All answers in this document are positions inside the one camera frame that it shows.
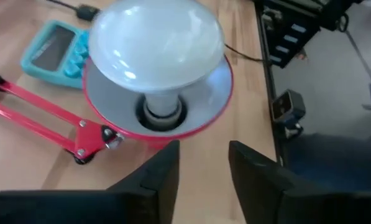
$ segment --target digital timer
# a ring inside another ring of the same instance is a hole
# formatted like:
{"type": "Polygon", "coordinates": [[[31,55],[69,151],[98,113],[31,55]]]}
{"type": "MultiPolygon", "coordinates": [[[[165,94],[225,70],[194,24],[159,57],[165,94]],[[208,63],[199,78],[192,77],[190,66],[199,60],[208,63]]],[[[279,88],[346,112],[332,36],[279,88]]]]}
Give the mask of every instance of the digital timer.
{"type": "Polygon", "coordinates": [[[46,82],[82,88],[82,69],[87,58],[87,30],[49,21],[23,54],[21,67],[26,74],[46,82]]]}

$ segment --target desk surface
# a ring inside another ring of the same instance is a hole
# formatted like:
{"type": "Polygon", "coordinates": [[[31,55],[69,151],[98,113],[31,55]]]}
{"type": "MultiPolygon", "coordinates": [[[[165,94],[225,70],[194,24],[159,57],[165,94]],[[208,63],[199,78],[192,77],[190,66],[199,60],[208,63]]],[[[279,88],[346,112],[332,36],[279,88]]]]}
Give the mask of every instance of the desk surface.
{"type": "MultiPolygon", "coordinates": [[[[106,7],[113,0],[66,0],[106,7]]],[[[247,0],[200,0],[219,18],[226,42],[261,57],[254,5],[247,0]]],[[[0,74],[72,113],[98,121],[79,90],[55,86],[22,73],[19,61],[35,33],[49,19],[80,27],[73,12],[43,0],[0,0],[0,74]]],[[[263,66],[226,52],[234,71],[234,93],[224,114],[208,129],[181,141],[180,186],[174,223],[243,223],[227,160],[231,139],[275,159],[263,66]]],[[[63,135],[73,127],[12,96],[0,102],[63,135]]],[[[60,147],[0,117],[0,190],[104,189],[121,180],[155,152],[126,140],[116,151],[101,151],[86,166],[60,147]]]]}

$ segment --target light bulb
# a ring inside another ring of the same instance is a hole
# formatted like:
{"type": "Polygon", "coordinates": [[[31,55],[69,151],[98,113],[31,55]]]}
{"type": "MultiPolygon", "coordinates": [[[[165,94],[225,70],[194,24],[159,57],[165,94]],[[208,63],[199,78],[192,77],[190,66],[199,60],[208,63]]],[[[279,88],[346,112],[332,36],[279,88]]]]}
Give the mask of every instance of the light bulb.
{"type": "Polygon", "coordinates": [[[93,22],[89,53],[101,73],[123,88],[178,94],[219,65],[224,36],[216,17],[197,1],[121,0],[93,22]]]}

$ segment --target timer button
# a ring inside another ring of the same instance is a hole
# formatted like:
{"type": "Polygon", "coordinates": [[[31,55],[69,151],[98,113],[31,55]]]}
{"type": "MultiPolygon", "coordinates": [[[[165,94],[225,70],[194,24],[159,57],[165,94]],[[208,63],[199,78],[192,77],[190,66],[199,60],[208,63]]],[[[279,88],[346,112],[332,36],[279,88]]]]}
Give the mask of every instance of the timer button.
{"type": "Polygon", "coordinates": [[[82,45],[84,45],[85,47],[88,47],[88,37],[89,37],[89,32],[88,31],[84,31],[81,35],[80,35],[80,43],[82,45]]]}
{"type": "Polygon", "coordinates": [[[78,78],[81,76],[81,69],[77,65],[69,63],[66,66],[65,75],[69,78],[78,78]]]}
{"type": "Polygon", "coordinates": [[[78,67],[83,67],[83,63],[85,62],[85,59],[80,55],[72,55],[70,62],[77,65],[78,67]]]}
{"type": "Polygon", "coordinates": [[[75,47],[75,54],[81,55],[82,57],[87,57],[88,56],[88,51],[87,48],[83,45],[77,45],[75,47]]]}

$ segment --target black camera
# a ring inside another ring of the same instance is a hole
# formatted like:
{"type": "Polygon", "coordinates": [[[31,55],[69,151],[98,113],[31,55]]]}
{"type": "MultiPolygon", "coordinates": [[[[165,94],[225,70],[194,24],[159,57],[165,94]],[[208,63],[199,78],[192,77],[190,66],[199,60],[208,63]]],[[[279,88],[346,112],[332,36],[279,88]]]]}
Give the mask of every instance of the black camera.
{"type": "Polygon", "coordinates": [[[303,132],[298,122],[305,113],[302,95],[293,90],[286,90],[272,103],[273,122],[285,128],[287,139],[295,138],[303,132]]]}

